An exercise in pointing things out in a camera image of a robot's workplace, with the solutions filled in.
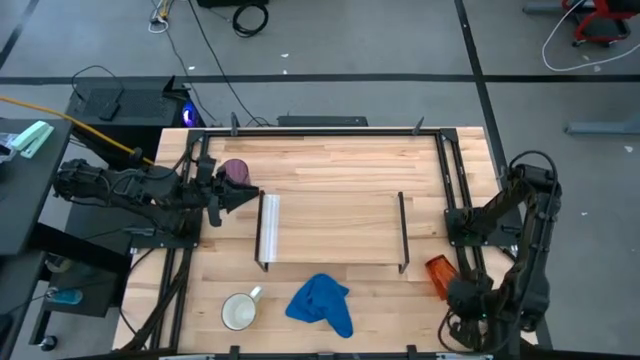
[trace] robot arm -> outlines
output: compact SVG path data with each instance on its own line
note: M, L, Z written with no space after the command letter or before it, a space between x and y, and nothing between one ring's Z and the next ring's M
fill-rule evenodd
M207 208L209 222L220 226L220 210L230 212L259 195L249 185L248 169L240 160L223 164L213 176L215 160L198 160L196 177L183 181L174 169L151 166L145 169L112 171L75 159L62 164L54 189L65 200L93 198L104 206L119 207L149 219L159 230L182 238L190 231L190 216Z
M534 331L549 307L544 269L562 191L555 169L510 166L508 180L508 186L484 207L466 209L458 226L468 234L486 236L496 229L501 216L524 202L527 210L517 235L516 261L497 290L491 289L492 281L479 281L482 276L453 280L448 302L450 311L460 318L450 326L456 340L476 351L512 356L519 352L519 331ZM477 330L480 320L487 321L484 341ZM445 318L443 324L450 321Z

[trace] wooden tabletop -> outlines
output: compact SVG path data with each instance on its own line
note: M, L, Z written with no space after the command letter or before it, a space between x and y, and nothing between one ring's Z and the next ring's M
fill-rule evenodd
M498 192L484 131L480 127L457 130L473 204L480 206ZM181 156L187 131L164 130L158 165L171 166ZM449 146L447 153L452 180L457 184ZM265 273L253 258L258 214L258 199L254 199L231 214L221 214L223 225L219 228L204 222L191 264L181 352L227 353L231 345L239 345L244 353L403 352L408 344L417 345L421 352L444 350L436 332L447 304L438 297L424 264L440 254L454 266L457 262L446 237L446 199L433 137L216 137L210 142L209 155L218 159L218 164L234 158L244 160L252 184L282 198L329 201L354 197L358 206L367 209L364 211L375 213L379 202L402 191L411 263L404 274L398 273L397 265L323 263L275 263ZM457 186L454 192L461 206ZM298 220L317 215L313 202L292 206ZM339 211L330 206L326 209ZM358 227L357 217L347 215L342 225L346 227L351 221L359 236L375 237L388 231L381 225ZM306 235L326 241L321 232ZM484 258L497 287L511 261L495 248L484 248ZM134 328L142 325L157 302L163 261L164 251L156 250L129 278L122 309ZM326 273L350 289L346 300L354 327L351 338L338 336L326 321L307 324L285 316L293 295L317 273ZM228 330L220 315L225 299L234 293L248 293L256 285L264 288L257 319L245 331ZM171 319L172 312L169 309L165 319ZM163 344L168 343L170 322L165 321ZM535 343L535 335L529 335L527 339ZM114 348L130 338L131 332L121 321ZM455 345L448 334L445 341Z

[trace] mug handle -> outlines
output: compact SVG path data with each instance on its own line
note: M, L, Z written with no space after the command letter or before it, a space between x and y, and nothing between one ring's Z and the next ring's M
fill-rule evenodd
M254 303L258 303L258 301L260 301L260 298L262 297L262 286L256 286L253 288L253 290L251 290L251 293L249 294L249 296L251 296L251 298L253 299Z

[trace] wooden board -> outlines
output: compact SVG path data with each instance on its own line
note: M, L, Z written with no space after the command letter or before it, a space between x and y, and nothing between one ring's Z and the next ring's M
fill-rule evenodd
M397 195L267 194L261 225L265 263L404 263Z
M483 205L498 192L483 129L458 128L458 135L473 204ZM186 136L187 130L165 130L157 163L173 165L184 151ZM447 152L457 184L449 146ZM417 345L418 351L444 350L436 332L447 305L437 296L424 264L444 254L455 266L456 258L446 239L446 201L432 137L214 138L210 155L219 164L233 158L246 161L253 184L281 196L371 198L403 191L411 263L402 275L397 265L336 264L272 264L264 273L253 261L258 210L258 199L254 199L231 214L222 214L222 227L203 226L191 266L181 352L227 353L231 345L240 345L246 353L403 352L407 344ZM454 189L461 206L459 188ZM497 287L511 261L494 248L485 248L484 258ZM162 259L162 252L153 254L129 279L123 310L134 328L155 306ZM307 324L285 316L295 292L317 273L329 274L351 290L346 300L353 337L339 337L325 321ZM264 295L254 324L240 332L226 329L220 319L224 300L256 285L264 287ZM166 344L168 330L163 335ZM444 337L455 344L448 335ZM114 347L130 338L130 331L120 323ZM535 342L534 337L528 340Z

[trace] black cable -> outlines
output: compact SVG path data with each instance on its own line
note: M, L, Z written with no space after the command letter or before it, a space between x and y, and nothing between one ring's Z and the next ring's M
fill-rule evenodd
M97 282L93 282L93 283L87 283L81 286L74 286L74 287L69 287L69 288L62 288L62 289L58 289L58 291L66 291L66 290L80 290L80 289L85 289L88 288L90 286L94 286L94 285L100 285L100 284L104 284L104 283L108 283L108 282L112 282L113 279L109 279L109 280L102 280L102 281L97 281ZM4 312L2 315L8 315L18 309L20 309L23 306L27 306L29 304L31 304L32 302L36 301L36 300L40 300L42 298L45 298L47 296L47 294L45 293L44 295L40 295L40 296L36 296L34 298L31 298L25 302L23 302L20 305L17 305L15 307L13 307L11 310Z
M519 155L517 155L515 158L513 158L513 160L511 160L511 162L509 163L509 171L513 170L513 165L516 163L516 161L522 159L523 157L527 156L527 155L531 155L531 154L535 154L535 155L539 155L542 156L545 160L547 160L547 162L549 163L549 166L551 167L551 171L553 172L553 184L551 185L551 200L549 200L549 202L547 203L547 208L545 209L545 215L546 215L546 219L544 221L544 223L542 224L542 229L540 231L540 234L542 236L544 236L546 230L547 230L547 224L551 221L551 219L549 218L551 216L550 212L551 212L551 206L553 204L553 198L556 195L556 191L558 188L558 169L556 168L556 164L553 161L553 159L551 159L551 157L549 155L547 155L546 153L542 152L542 151L538 151L538 150L529 150L529 151L525 151L523 153L520 153ZM540 237L540 239L538 239L538 243L536 244L537 246L540 245L540 242L542 241L542 236ZM536 264L538 263L538 259L540 256L540 253L542 252L542 249L538 249L538 251L536 252L535 257L533 258L533 261L531 262L531 268L535 269ZM440 326L438 327L438 340L440 341L440 345L442 345L445 349L447 349L448 351L451 351L453 353L456 354L460 354L460 355L480 355L480 354L492 354L495 353L497 351L499 351L500 349L502 349L513 337L513 334L517 332L518 328L519 328L519 322L520 322L520 316L522 315L522 309L524 308L524 301L527 298L527 295L529 294L529 289L531 288L531 280L533 278L533 271L529 272L529 276L526 279L525 285L524 285L524 290L522 292L522 296L520 297L520 304L518 305L518 310L516 312L516 319L513 323L513 325L511 326L511 329L509 330L509 333L507 335L507 337L497 346L494 346L492 349L489 350L483 350L481 352L478 351L459 351L459 350L455 350L452 349L451 347L449 347L444 340L442 339L442 329L444 328L444 324L447 323L449 325L449 327L451 327L449 320L450 318L453 316L453 311L451 310L451 308L449 308L449 310L447 311L447 313L445 314L444 318L442 319L442 322L440 322Z
M200 33L202 34L202 37L204 38L204 42L207 44L207 47L209 48L209 51L211 52L211 55L213 55L213 58L216 61L216 65L218 65L218 69L220 69L220 74L222 74L222 78L227 83L227 86L229 86L229 90L231 90L231 93L233 93L233 96L235 96L236 100L238 101L238 104L240 104L242 109L247 113L247 115L249 115L249 117L251 118L251 121L256 121L258 124L260 124L258 122L257 118L255 116L253 116L253 114L251 114L251 112L249 111L249 109L247 109L247 107L244 105L242 100L240 100L240 97L238 96L238 94L236 93L235 89L231 85L231 82L229 81L229 78L227 77L227 74L225 74L224 69L222 69L222 64L220 64L220 60L218 59L218 55L216 55L216 52L213 50L213 47L209 43L209 39L207 39L207 35L204 33L204 29L202 28L202 24L200 23L200 18L198 17L198 14L196 13L196 9L193 7L193 4L191 3L191 0L188 0L187 2L189 3L189 7L191 7L191 12L193 13L193 17L196 19L196 24L198 25L198 28L200 29Z
M153 252L153 250L155 249L149 249L146 253L144 253L144 255L140 256L140 258L138 260L136 260L135 263L133 263L133 265L131 266L131 268L129 269L129 274L127 274L127 278L129 277L129 275L131 275L131 273L133 272L133 269L136 268L136 266L138 266L138 264L144 260L144 258L146 258L147 256L149 256L149 254L151 254ZM118 308L118 312L120 313L120 316L122 317L122 320L124 321L124 324L129 328L129 330L131 331L131 333L133 333L133 336L136 336L136 334L138 333L133 326L131 326L131 323L129 323L129 320L127 320L127 318L124 316L124 313L122 312L122 307ZM147 347L146 345L142 345L142 349L146 350Z
M75 146L81 147L81 148L85 148L85 149L87 148L87 145L85 145L85 144L83 144L80 141L75 140L75 139L69 139L69 143L73 144Z
M248 126L249 126L249 125L251 125L251 123L252 123L252 122L254 122L254 121L255 121L255 123L256 123L256 124L258 124L258 127L265 127L265 126L266 126L266 127L272 127L272 126L276 126L276 125L273 125L273 124L269 123L265 118L263 118L263 117L261 117L261 116L256 116L256 117L254 117L254 118L253 118L253 119L251 119L248 123L246 123L244 126L245 126L245 127L248 127Z
M238 19L240 18L240 15L242 14L243 11L247 10L250 7L255 7L257 9L259 9L260 11L262 11L262 24L260 24L260 26L258 26L255 29L247 29L245 27L243 27L242 25L240 25L240 23L238 22ZM267 7L262 5L262 4L257 4L257 3L249 3L249 4L245 4L240 6L235 13L233 13L233 20L231 22L231 26L233 26L233 31L236 33L236 35L238 35L241 38L250 38L252 36L256 36L260 31L264 30L264 28L267 26L267 23L269 22L269 11L267 10Z
M190 144L188 144L187 147L184 149L184 152L182 153L180 158L176 161L175 164L173 164L171 169L168 170L165 174L156 175L156 176L151 176L149 174L141 174L141 176L144 179L156 180L156 181L157 180L164 180L164 179L168 178L173 173L175 173L175 171L178 169L180 164L182 164L184 162L184 160L187 158L187 156L189 156L190 152L193 150L193 145L196 142L200 141L201 139L202 139L202 137L198 137L198 138L194 139ZM118 186L118 184L120 184L121 182L123 182L123 181L125 181L127 179L130 179L130 178L132 178L132 177L134 177L136 175L139 175L138 172L136 170L133 170L133 169L125 170L123 172L128 172L128 171L131 171L131 174L125 175L125 176L119 178L118 180L116 180L113 184L111 184L111 189L107 192L107 204L109 204L111 202L111 196L115 193L116 187Z
M171 38L171 34L169 34L169 30L165 31L165 33L167 34L167 38L169 38L169 42L171 43L171 49L173 50L173 54L178 58L178 61L180 61L180 66L182 66L182 71L184 71L184 75L187 78L187 82L189 82L189 72L187 71L187 66L184 64L184 60L182 60L182 57L178 53L178 50L176 50L176 44L173 42L173 38ZM218 119L216 119L215 116L211 115L209 110L207 110L207 108L204 107L204 105L202 105L202 100L200 100L200 94L198 94L198 90L196 90L195 84L191 82L189 83L191 84L191 90L193 90L193 94L196 96L196 100L198 101L198 105L200 105L200 108L202 109L202 111L204 111L205 114L207 114L213 121L219 124L220 122L218 121Z
M73 76L71 77L71 88L73 89L73 92L76 93L78 95L78 97L80 98L80 100L82 100L83 102L86 102L87 99L85 99L82 95L80 95L80 93L78 92L78 90L76 89L76 84L75 84L75 80L76 77L80 74L82 74L83 72L89 70L89 69L102 69L104 71L106 71L107 73L109 73L109 75L111 75L111 77L113 77L113 79L120 84L120 91L118 91L118 93L116 94L116 96L113 99L113 102L118 101L118 98L120 97L120 95L124 92L124 84L122 83L122 81L120 81L120 79L118 79L118 77L112 73L111 71L109 71L107 68L105 68L102 65L91 65L91 66L87 66L86 68L78 71L77 73L73 74Z
M127 225L127 226L122 226L122 227L119 227L119 228L117 228L117 229L113 229L113 230L109 230L109 231L101 232L101 233L94 234L94 235L91 235L91 236L87 236L87 237L83 238L82 240L91 240L91 239L95 239L95 238L97 238L97 237L102 237L102 236L107 236L107 235L115 234L115 233L117 233L117 232L120 232L120 231L122 231L122 230L124 230L124 229L126 229L126 228L128 228L128 227L130 227L130 226L134 226L134 225L135 225L135 224L131 224L131 225Z

